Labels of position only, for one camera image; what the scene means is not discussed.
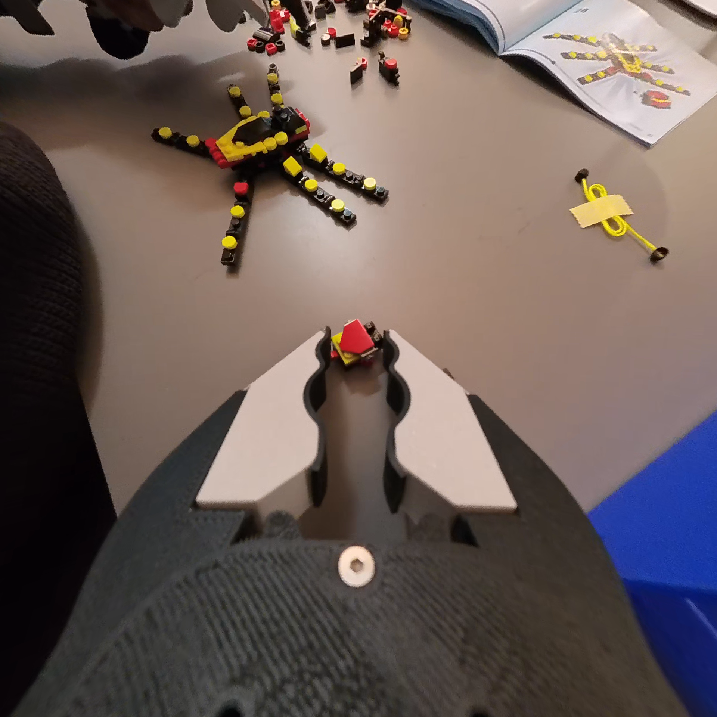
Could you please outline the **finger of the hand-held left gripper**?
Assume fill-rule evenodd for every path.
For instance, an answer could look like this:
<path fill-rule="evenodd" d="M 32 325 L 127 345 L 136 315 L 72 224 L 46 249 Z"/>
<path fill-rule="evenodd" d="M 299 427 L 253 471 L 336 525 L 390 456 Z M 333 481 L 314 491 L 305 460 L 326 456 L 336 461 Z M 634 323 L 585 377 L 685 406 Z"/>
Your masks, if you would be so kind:
<path fill-rule="evenodd" d="M 264 26 L 270 7 L 268 1 L 206 1 L 205 4 L 214 25 L 227 33 L 248 19 Z"/>

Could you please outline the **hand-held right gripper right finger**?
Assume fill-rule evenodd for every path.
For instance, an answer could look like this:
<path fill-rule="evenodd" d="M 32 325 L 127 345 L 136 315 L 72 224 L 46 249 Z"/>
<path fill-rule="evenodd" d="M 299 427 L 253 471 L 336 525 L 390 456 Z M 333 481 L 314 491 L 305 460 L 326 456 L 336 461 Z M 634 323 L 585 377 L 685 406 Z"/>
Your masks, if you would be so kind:
<path fill-rule="evenodd" d="M 453 522 L 516 516 L 508 485 L 469 393 L 396 330 L 384 333 L 386 401 L 391 410 L 383 490 L 393 515 Z"/>

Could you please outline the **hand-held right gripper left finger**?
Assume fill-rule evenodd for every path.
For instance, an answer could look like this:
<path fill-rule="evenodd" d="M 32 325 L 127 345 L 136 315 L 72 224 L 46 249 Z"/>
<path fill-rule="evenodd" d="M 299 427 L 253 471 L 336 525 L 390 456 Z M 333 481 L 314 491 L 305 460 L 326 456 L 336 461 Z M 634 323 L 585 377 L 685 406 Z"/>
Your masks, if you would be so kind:
<path fill-rule="evenodd" d="M 263 524 L 300 518 L 328 487 L 326 401 L 330 328 L 319 330 L 245 390 L 196 495 L 204 510 L 243 510 Z"/>

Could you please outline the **black yellow lego spider model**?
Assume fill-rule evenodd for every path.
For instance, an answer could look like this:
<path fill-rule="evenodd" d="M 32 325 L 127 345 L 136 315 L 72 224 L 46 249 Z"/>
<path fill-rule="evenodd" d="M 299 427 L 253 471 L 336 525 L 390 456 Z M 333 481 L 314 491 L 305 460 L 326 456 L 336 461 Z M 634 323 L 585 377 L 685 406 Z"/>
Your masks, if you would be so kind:
<path fill-rule="evenodd" d="M 269 173 L 282 176 L 309 202 L 346 227 L 355 224 L 356 214 L 341 197 L 321 186 L 307 169 L 378 204 L 389 198 L 389 190 L 374 177 L 352 171 L 344 163 L 331 159 L 318 143 L 310 146 L 306 143 L 310 137 L 310 121 L 302 111 L 285 103 L 276 64 L 267 68 L 267 86 L 271 109 L 257 112 L 246 102 L 240 86 L 227 87 L 238 122 L 217 139 L 185 135 L 168 126 L 155 128 L 151 133 L 155 143 L 211 160 L 234 176 L 235 200 L 230 209 L 229 226 L 221 240 L 221 265 L 230 273 L 239 269 L 255 183 L 260 176 Z"/>

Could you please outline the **small red yellow lego assembly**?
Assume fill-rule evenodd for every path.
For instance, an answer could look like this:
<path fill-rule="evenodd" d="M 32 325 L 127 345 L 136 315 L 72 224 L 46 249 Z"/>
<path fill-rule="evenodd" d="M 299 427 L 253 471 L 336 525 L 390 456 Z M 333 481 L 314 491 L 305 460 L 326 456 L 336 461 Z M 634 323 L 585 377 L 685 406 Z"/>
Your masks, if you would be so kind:
<path fill-rule="evenodd" d="M 330 339 L 330 357 L 345 370 L 370 366 L 383 347 L 383 336 L 372 321 L 348 321 L 343 330 Z"/>

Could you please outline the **lego instruction booklet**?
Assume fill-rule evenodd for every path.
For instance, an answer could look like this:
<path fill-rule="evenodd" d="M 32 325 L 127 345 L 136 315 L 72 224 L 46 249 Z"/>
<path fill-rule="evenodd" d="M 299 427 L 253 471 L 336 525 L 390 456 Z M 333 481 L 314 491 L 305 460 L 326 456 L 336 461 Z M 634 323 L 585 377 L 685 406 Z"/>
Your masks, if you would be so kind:
<path fill-rule="evenodd" d="M 416 1 L 542 66 L 579 103 L 654 146 L 716 97 L 716 66 L 630 1 Z"/>

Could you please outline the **person's left hand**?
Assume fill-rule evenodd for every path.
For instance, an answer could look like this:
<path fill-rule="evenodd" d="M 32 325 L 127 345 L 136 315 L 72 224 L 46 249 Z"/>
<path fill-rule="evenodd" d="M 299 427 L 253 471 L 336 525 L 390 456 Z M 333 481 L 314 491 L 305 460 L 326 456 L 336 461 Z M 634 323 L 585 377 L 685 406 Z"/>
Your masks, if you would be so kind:
<path fill-rule="evenodd" d="M 90 16 L 113 19 L 149 32 L 175 28 L 193 11 L 193 1 L 82 1 Z"/>

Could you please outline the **person's black sweater torso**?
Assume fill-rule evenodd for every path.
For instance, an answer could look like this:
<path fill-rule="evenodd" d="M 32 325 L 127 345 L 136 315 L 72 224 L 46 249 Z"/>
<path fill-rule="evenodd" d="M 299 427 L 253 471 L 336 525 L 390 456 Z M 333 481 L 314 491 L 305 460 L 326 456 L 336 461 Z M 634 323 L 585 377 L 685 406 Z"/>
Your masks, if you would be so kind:
<path fill-rule="evenodd" d="M 77 378 L 83 252 L 54 167 L 1 123 L 1 715 L 67 624 L 115 523 Z"/>

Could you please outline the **nested blue plastic bins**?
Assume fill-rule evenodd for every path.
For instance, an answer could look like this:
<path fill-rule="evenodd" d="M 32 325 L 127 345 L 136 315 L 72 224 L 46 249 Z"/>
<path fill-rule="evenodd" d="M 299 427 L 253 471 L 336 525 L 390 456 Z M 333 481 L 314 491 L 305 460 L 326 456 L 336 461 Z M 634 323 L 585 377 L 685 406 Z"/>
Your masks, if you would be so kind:
<path fill-rule="evenodd" d="M 588 513 L 692 716 L 716 715 L 716 413 Z"/>

